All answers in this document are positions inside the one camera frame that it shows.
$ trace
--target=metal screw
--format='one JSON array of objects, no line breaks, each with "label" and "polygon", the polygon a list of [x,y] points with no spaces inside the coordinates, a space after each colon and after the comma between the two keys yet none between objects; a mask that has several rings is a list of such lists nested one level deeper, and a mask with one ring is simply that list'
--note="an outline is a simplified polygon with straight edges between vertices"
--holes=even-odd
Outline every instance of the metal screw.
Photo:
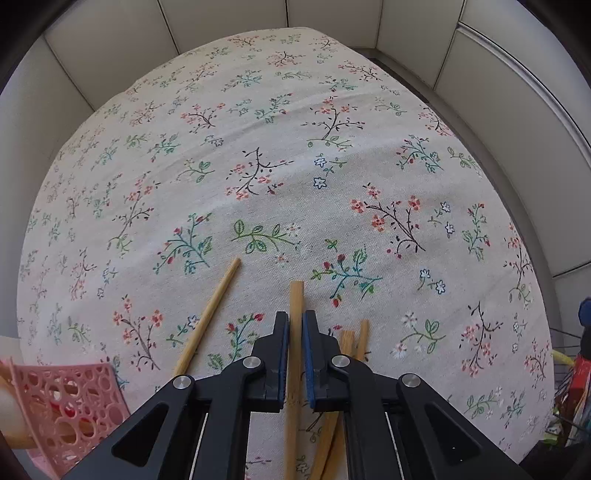
[{"label": "metal screw", "polygon": [[173,387],[183,390],[191,385],[191,378],[187,375],[181,375],[173,380]]},{"label": "metal screw", "polygon": [[349,360],[349,357],[344,355],[335,355],[332,359],[332,362],[335,367],[343,368],[349,365],[351,363],[351,360]]},{"label": "metal screw", "polygon": [[414,388],[421,384],[421,379],[415,374],[406,374],[402,376],[402,383],[407,387]]},{"label": "metal screw", "polygon": [[246,368],[256,368],[261,364],[261,359],[257,356],[247,356],[243,361],[242,365]]}]

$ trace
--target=green leaf print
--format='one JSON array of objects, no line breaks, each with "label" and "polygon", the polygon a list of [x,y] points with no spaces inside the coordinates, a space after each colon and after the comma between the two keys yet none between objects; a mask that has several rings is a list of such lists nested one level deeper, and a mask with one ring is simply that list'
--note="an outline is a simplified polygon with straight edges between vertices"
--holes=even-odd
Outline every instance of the green leaf print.
[{"label": "green leaf print", "polygon": [[252,228],[250,233],[245,233],[244,222],[242,220],[237,220],[234,223],[234,232],[236,233],[236,236],[232,238],[230,241],[233,242],[234,240],[239,240],[241,238],[250,238],[251,241],[247,243],[244,250],[244,253],[246,253],[246,255],[253,253],[255,250],[261,253],[267,252],[267,244],[265,243],[265,241],[269,241],[270,243],[272,243],[277,251],[279,251],[279,242],[292,245],[297,249],[296,244],[288,240],[288,232],[280,233],[281,225],[279,223],[273,227],[273,230],[271,231],[270,235],[268,233],[265,233],[264,229],[265,228],[262,225],[257,225],[254,228]]}]

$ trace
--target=floral tablecloth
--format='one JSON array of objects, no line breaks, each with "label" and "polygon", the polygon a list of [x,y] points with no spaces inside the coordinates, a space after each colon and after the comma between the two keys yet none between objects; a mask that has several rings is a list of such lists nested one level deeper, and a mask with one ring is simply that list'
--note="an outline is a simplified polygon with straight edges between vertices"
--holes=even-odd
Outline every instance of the floral tablecloth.
[{"label": "floral tablecloth", "polygon": [[[515,461],[540,438],[550,336],[507,211],[428,106],[315,30],[189,51],[63,145],[22,251],[23,357],[110,362],[134,411],[170,379],[235,256],[195,377],[248,355],[305,279],[325,332],[371,319],[375,372],[421,375]],[[303,401],[302,478],[317,416]],[[281,477],[282,424],[255,415],[249,477]]]}]

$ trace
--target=chopstick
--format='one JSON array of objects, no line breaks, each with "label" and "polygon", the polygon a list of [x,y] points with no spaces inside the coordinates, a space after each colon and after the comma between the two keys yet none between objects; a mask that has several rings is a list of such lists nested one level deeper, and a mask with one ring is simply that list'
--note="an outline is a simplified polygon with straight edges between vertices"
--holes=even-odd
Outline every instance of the chopstick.
[{"label": "chopstick", "polygon": [[219,305],[224,293],[228,289],[228,285],[232,281],[232,277],[236,273],[236,270],[239,266],[240,258],[236,257],[234,260],[232,260],[232,263],[226,270],[226,273],[224,273],[224,276],[220,280],[219,284],[217,284],[217,287],[213,292],[212,297],[207,302],[207,305],[205,305],[205,309],[201,314],[201,318],[197,322],[195,330],[189,337],[189,341],[187,341],[187,343],[185,344],[183,352],[181,353],[181,356],[178,359],[176,366],[174,367],[173,377],[176,377],[177,375],[183,375],[187,371],[187,368],[189,368],[195,350],[199,346],[199,343],[203,338],[203,334],[205,333],[205,330],[209,325],[209,321],[212,319],[213,314],[217,309],[217,306]]},{"label": "chopstick", "polygon": [[[355,344],[355,332],[352,330],[343,330],[340,336],[340,352],[344,355],[353,355],[353,346]],[[324,424],[320,432],[320,440],[312,462],[312,470],[308,480],[320,480],[322,472],[329,457],[330,445],[333,443],[333,436],[340,412],[330,411],[324,414]]]},{"label": "chopstick", "polygon": [[304,282],[290,282],[290,348],[285,395],[284,480],[296,480],[297,432],[300,426],[301,322]]},{"label": "chopstick", "polygon": [[[369,320],[361,320],[361,328],[359,332],[359,343],[357,344],[357,352],[355,353],[355,359],[361,362],[365,361],[365,352],[368,347],[369,339]],[[326,466],[324,467],[324,473],[322,474],[322,480],[334,480],[339,467],[343,463],[345,458],[345,431],[343,429],[342,417],[341,421],[337,423],[335,436],[333,439],[332,447]]]}]

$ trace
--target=pink plastic basket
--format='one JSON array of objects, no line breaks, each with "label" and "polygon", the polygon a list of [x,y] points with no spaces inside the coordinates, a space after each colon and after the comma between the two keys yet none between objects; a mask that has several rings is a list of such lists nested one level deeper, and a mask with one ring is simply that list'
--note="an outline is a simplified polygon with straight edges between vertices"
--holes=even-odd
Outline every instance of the pink plastic basket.
[{"label": "pink plastic basket", "polygon": [[59,479],[129,417],[109,364],[10,364],[23,416],[38,449],[37,468]]}]

